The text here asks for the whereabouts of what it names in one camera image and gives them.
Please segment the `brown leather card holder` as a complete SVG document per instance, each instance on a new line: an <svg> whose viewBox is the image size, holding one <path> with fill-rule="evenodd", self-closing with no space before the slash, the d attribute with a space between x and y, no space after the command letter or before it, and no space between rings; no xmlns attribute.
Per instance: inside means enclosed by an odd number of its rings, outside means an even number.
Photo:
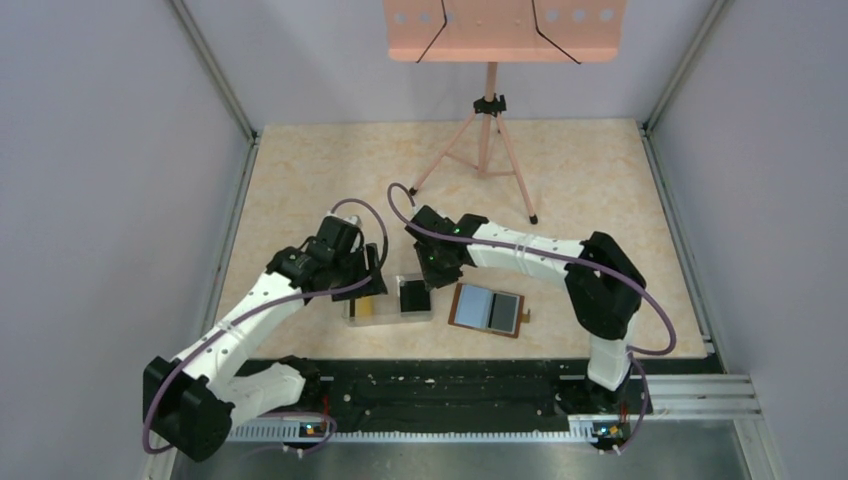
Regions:
<svg viewBox="0 0 848 480"><path fill-rule="evenodd" d="M488 328L492 297L494 293L515 295L520 298L518 320L513 334L505 334ZM518 338L521 327L530 322L531 310L525 308L523 295L485 288L478 285L458 283L456 285L448 324L454 327L474 330L506 338Z"/></svg>

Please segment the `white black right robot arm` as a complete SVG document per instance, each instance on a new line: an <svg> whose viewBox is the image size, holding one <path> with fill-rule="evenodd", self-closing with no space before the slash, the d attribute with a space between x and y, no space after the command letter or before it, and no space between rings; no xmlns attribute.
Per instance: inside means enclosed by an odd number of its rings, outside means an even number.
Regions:
<svg viewBox="0 0 848 480"><path fill-rule="evenodd" d="M429 206L418 208L405 229L431 288L457 282L464 267L510 270L563 288L590 335L589 404L612 412L626 400L630 323L646 280L610 235L596 231L586 240L557 240L471 213L453 221Z"/></svg>

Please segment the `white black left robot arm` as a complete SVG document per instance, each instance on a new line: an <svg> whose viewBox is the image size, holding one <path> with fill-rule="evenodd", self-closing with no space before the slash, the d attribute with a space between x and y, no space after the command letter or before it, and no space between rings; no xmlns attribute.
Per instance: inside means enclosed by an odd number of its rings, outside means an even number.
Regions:
<svg viewBox="0 0 848 480"><path fill-rule="evenodd" d="M373 273L365 260L357 216L327 213L300 247L278 251L237 305L172 358L156 357L143 371L141 442L151 455L172 448L195 461L211 457L230 431L276 408L308 413L320 386L297 368L276 362L248 376L239 369L266 338L314 298L361 293Z"/></svg>

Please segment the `clear acrylic card box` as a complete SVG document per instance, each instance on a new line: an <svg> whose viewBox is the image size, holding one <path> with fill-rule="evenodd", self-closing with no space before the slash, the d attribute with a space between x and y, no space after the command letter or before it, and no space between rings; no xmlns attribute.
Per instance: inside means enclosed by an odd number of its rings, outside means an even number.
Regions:
<svg viewBox="0 0 848 480"><path fill-rule="evenodd" d="M375 314L370 317L350 318L348 314L351 300L343 302L342 318L346 325L351 327L376 327L395 324L409 324L426 322L433 318L433 301L431 297L431 310L429 312L402 314L399 306L399 284L403 280L423 280L420 273L397 274L386 280L388 293L386 295L371 296L374 298Z"/></svg>

